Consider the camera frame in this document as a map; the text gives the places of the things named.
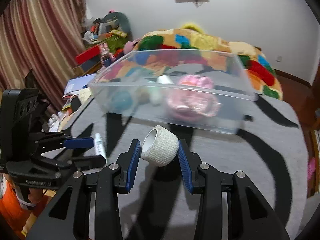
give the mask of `gray carpet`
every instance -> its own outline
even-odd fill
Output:
[[[287,103],[263,98],[287,119],[299,123]],[[105,115],[94,99],[81,106],[68,122],[66,131],[73,137],[88,127],[86,131],[92,136],[100,133],[105,139],[108,163],[112,163],[120,153],[128,150],[132,139],[142,141],[152,127],[162,125],[179,138],[185,138],[191,151],[218,171],[244,171],[286,225],[290,238],[294,239],[307,196],[308,152],[302,130],[277,124],[254,102],[248,104],[246,114],[252,116],[253,121],[243,122],[244,132],[239,136],[136,118],[132,118],[123,131],[122,125],[128,118],[122,117],[121,120],[119,115]],[[94,155],[94,149],[86,155]],[[133,189],[128,195],[118,195],[124,239],[193,239],[200,196],[190,195],[185,190],[179,174],[164,172],[140,159]],[[92,239],[93,223],[91,212],[89,236]]]

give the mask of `black gripper frame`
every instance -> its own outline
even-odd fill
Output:
[[[116,163],[100,172],[75,172],[40,214],[26,240],[88,240],[91,193],[95,200],[95,240],[122,240],[118,197],[127,194],[127,173],[138,140]]]
[[[93,138],[71,138],[63,132],[31,133],[38,93],[37,89],[5,90],[0,111],[0,172],[10,175],[17,197],[29,204],[30,187],[57,190],[73,172],[102,167],[106,163],[103,156],[73,156],[71,153],[67,159],[49,159],[41,155],[63,147],[65,150],[58,157],[67,149],[85,152],[93,146]]]
[[[191,194],[201,194],[195,240],[221,240],[222,196],[228,199],[228,240],[289,240],[276,213],[243,171],[220,172],[180,140],[191,170]]]

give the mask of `colorful blanket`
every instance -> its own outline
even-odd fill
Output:
[[[237,54],[249,76],[252,86],[258,93],[282,100],[281,85],[276,78],[274,69],[266,60],[266,56],[256,47],[245,42],[227,42],[220,37],[198,33],[189,29],[170,29],[149,32],[143,36],[134,50],[149,49],[201,49],[231,52]],[[215,69],[217,57],[214,57]],[[147,59],[147,64],[154,59]],[[210,61],[202,54],[203,64]],[[218,64],[221,70],[226,68],[225,57],[221,57]]]
[[[164,50],[154,54],[141,54],[135,60],[125,59],[116,62],[96,82],[109,82],[111,79],[129,77],[139,69],[145,75],[160,76],[177,65],[198,63],[203,67],[219,71],[228,71],[226,54],[208,50],[237,54],[249,76],[252,86],[258,93],[282,100],[281,85],[275,71],[267,62],[265,55],[257,48],[245,42],[227,42],[220,37],[198,33],[190,29],[171,29],[147,33],[133,50],[153,49],[199,49],[197,52],[175,53]]]

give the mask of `paper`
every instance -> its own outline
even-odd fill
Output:
[[[81,105],[83,105],[84,102],[87,101],[91,95],[92,95],[92,93],[91,93],[90,88],[81,89],[79,91],[79,95],[78,95],[78,98],[81,102]]]

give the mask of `plastic storage container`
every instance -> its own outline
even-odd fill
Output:
[[[231,134],[255,100],[237,55],[197,49],[132,51],[89,87],[104,112]]]

